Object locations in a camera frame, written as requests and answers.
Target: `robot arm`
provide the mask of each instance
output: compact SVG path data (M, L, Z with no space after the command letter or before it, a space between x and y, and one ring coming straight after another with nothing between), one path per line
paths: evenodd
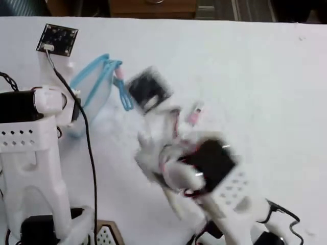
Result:
M258 223L265 223L276 235L276 244L283 244L280 238L286 244L303 244L294 242L295 233L281 219L274 218L275 212L284 211L256 192L244 166L233 159L229 145L214 132L190 131L178 137L176 115L176 109L167 110L163 116L157 114L165 122L163 137L139 136L142 148L135 159L148 178L164 190L192 198L224 235L227 245L265 244L262 236L251 237ZM168 200L180 215L181 208L171 195Z
M84 207L73 215L57 136L58 126L68 126L78 116L74 100L58 87L36 87L0 93L0 103L6 105L0 118L0 162L9 229L22 244L37 244L31 236L42 237L46 226L54 231L46 235L48 241L81 244L91 232L94 213ZM24 202L31 191L47 203L48 215L31 216Z

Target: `blue bag handle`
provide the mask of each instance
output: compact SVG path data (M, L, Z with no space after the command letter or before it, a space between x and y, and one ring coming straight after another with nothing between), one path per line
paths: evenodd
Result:
M124 81L116 78L113 75L113 72L120 67L122 64L122 61L119 60L110 60L109 54L104 54L95 60L93 60L91 63L89 63L83 70L80 71L71 81L70 87L75 89L77 85L84 80L94 69L96 69L99 65L103 64L103 70L101 74L99 75L96 83L94 84L92 90L88 94L86 101L82 107L87 107L92 98L95 96L96 92L98 91L98 88L100 84L104 80L108 80L109 82L109 94L111 93L111 87L112 84L114 84L120 94L120 99L123 104L123 107L126 111L132 110L134 108L132 99L129 95L129 93L126 91L126 88L124 86Z

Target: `white tabletop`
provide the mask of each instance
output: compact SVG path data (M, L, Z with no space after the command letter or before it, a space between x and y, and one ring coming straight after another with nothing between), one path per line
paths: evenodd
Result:
M292 210L325 244L327 27L284 23L102 18L0 18L0 71L19 87L44 81L36 45L46 23L79 29L66 77L103 53L125 77L155 65L181 103L205 102L202 126L221 131L263 195ZM9 89L0 79L0 90ZM91 125L99 218L126 244L185 244L191 230L133 160L141 117L114 91ZM93 206L86 140L60 142L72 205ZM1 225L5 232L2 210Z

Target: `small black object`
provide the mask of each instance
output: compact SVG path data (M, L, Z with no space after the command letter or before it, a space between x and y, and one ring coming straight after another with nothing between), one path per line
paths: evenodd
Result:
M178 159L203 173L206 185L204 190L199 190L199 194L213 191L236 164L223 145L217 139L210 139L205 141L196 152Z
M219 228L216 226L215 222L210 220L206 226L204 227L204 230L208 232L210 235L215 237L216 239L220 239L224 234L219 230Z
M43 118L34 106L34 92L17 91L0 93L0 124L36 121Z
M281 238L271 232L263 232L254 245L285 245Z
M172 95L163 78L151 67L135 77L127 88L144 113L154 109Z
M80 216L83 210L72 208L72 219ZM40 215L25 219L20 228L20 241L23 245L57 245L60 240L54 232L53 216Z
M45 44L53 45L54 50L49 51L51 54L69 57L71 55L77 33L77 29L46 24L36 50L45 52L43 48Z

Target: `wooden cabinet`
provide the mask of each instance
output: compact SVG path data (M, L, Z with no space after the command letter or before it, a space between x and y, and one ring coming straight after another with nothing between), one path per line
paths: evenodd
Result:
M111 0L112 17L192 19L196 0Z

